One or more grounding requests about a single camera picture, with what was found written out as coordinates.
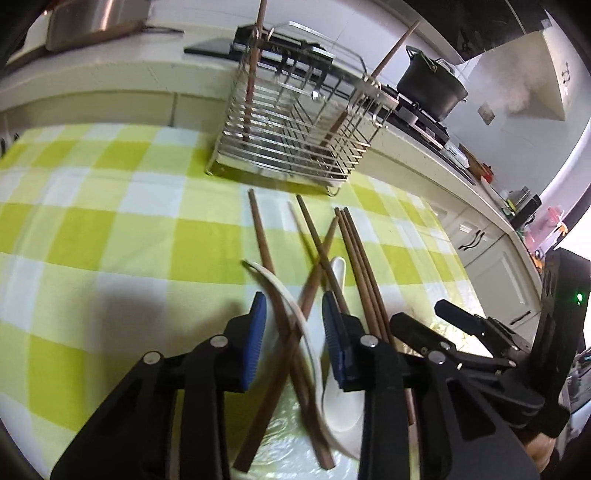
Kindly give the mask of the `person right hand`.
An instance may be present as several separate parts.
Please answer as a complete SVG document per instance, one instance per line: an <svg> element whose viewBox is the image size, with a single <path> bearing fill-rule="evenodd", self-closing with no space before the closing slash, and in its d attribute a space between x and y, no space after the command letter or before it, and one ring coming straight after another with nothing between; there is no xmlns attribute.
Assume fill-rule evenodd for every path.
<svg viewBox="0 0 591 480"><path fill-rule="evenodd" d="M555 445L556 439L543 433L538 434L525 444L525 449L539 472L542 472L549 464Z"/></svg>

